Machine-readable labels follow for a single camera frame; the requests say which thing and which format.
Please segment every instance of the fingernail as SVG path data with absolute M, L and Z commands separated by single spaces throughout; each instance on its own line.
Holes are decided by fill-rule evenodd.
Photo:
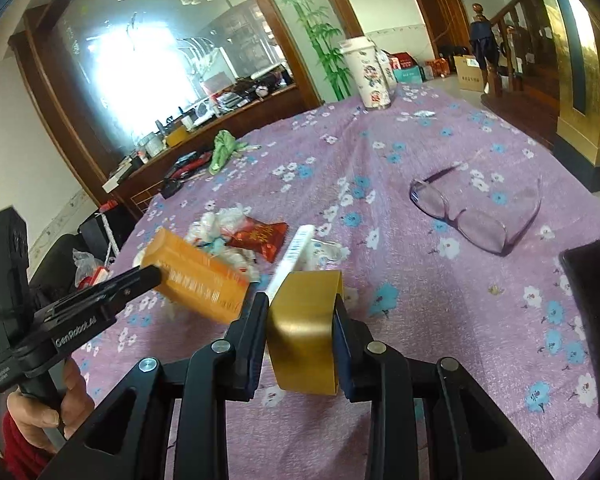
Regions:
M 60 422 L 60 416 L 55 410 L 45 410 L 42 414 L 42 421 L 45 424 L 52 424 L 53 426 L 57 426 L 58 422 Z

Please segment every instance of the gold pillar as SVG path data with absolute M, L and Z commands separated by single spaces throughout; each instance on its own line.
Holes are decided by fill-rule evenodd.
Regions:
M 543 1 L 549 15 L 558 59 L 560 78 L 558 135 L 597 168 L 600 166 L 600 33 L 592 24 L 582 3 L 579 0 L 569 0 L 584 57 L 586 113 L 583 114 L 573 107 L 571 53 L 558 1 Z

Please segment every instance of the human hand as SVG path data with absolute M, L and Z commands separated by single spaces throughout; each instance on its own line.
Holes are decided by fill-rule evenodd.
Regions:
M 32 446 L 55 453 L 43 428 L 56 428 L 59 417 L 64 422 L 64 436 L 69 438 L 87 419 L 94 409 L 93 399 L 87 394 L 87 384 L 80 374 L 80 368 L 71 358 L 64 363 L 62 378 L 66 394 L 60 406 L 60 413 L 45 406 L 36 399 L 25 397 L 20 390 L 11 392 L 7 398 L 7 408 L 20 433 Z

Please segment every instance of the red sleeve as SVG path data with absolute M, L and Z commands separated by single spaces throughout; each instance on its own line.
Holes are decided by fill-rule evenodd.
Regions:
M 8 471 L 16 480 L 35 480 L 38 478 L 51 455 L 27 442 L 16 423 L 7 412 L 2 421 L 4 433 L 4 461 Z

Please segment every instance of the metal screw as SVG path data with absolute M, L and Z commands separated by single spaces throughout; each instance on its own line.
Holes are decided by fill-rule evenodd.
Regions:
M 141 372 L 150 372 L 151 370 L 155 370 L 157 365 L 158 361 L 156 361 L 153 357 L 145 357 L 139 362 L 138 368 L 140 368 Z
M 224 354 L 225 352 L 228 352 L 231 349 L 231 343 L 225 341 L 224 339 L 219 339 L 218 341 L 213 342 L 213 344 L 211 345 L 211 349 L 216 354 Z
M 460 363 L 452 357 L 445 357 L 442 359 L 442 361 L 440 361 L 440 366 L 449 372 L 455 372 L 458 370 Z
M 383 354 L 386 352 L 386 345 L 382 341 L 372 341 L 366 346 L 372 354 Z

